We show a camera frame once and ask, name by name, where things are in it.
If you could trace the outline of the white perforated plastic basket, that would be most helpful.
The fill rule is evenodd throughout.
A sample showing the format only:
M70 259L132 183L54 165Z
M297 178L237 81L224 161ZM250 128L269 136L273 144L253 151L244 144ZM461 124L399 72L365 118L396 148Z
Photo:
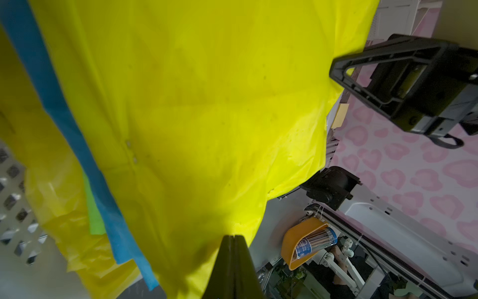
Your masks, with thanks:
M87 299L78 275L41 228L24 193L24 167L1 143L1 298Z

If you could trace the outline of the green raincoat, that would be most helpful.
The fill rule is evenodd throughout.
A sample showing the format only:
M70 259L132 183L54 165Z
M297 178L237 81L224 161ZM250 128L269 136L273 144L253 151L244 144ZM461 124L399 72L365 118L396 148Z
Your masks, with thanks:
M90 187L90 182L87 175L83 173L83 185L87 203L87 214L89 221L89 230L91 235L105 235L106 229L102 216L97 208L95 196Z

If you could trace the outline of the blue raincoat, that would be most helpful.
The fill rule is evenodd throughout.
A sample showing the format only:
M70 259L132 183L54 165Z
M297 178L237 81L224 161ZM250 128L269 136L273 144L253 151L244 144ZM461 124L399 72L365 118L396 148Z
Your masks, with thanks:
M1 25L25 67L43 108L67 140L88 178L115 260L120 264L134 260L148 289L154 290L159 283L149 262L130 233L107 182L68 108L41 32L27 1L1 1Z

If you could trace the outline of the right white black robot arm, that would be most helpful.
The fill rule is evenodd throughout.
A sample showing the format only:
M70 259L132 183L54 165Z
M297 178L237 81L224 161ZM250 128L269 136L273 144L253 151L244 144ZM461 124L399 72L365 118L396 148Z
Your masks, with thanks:
M415 220L428 203L456 223L460 237L476 242L478 221L461 195L478 197L478 52L455 42L394 34L360 54L336 58L330 78L405 133L422 136L422 168L403 147L396 167L381 173L396 193L376 197L356 175L326 168L303 184L307 195L348 216L388 243L384 254L438 298L478 294L478 256Z

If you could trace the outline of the lime yellow raincoat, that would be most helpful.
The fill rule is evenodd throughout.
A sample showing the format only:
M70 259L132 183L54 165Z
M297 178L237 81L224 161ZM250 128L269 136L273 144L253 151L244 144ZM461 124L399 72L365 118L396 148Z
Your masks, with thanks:
M31 1L74 123L170 299L325 164L377 1Z

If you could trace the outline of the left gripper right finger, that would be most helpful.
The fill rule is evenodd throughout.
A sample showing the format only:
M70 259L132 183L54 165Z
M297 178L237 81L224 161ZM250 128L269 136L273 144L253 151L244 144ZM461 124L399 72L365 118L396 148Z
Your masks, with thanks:
M234 298L264 298L246 240L242 235L234 236Z

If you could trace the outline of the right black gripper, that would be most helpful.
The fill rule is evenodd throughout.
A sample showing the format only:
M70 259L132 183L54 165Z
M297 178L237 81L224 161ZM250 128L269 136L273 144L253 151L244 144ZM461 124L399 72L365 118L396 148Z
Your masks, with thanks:
M347 74L376 64L369 87ZM329 77L405 132L445 137L455 125L478 132L478 52L440 39L394 34L335 58Z

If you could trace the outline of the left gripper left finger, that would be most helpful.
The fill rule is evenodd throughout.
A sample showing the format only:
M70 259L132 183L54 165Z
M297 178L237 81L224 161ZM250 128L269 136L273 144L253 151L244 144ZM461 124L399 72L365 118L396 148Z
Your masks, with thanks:
M203 299L234 298L234 236L226 235L211 273Z

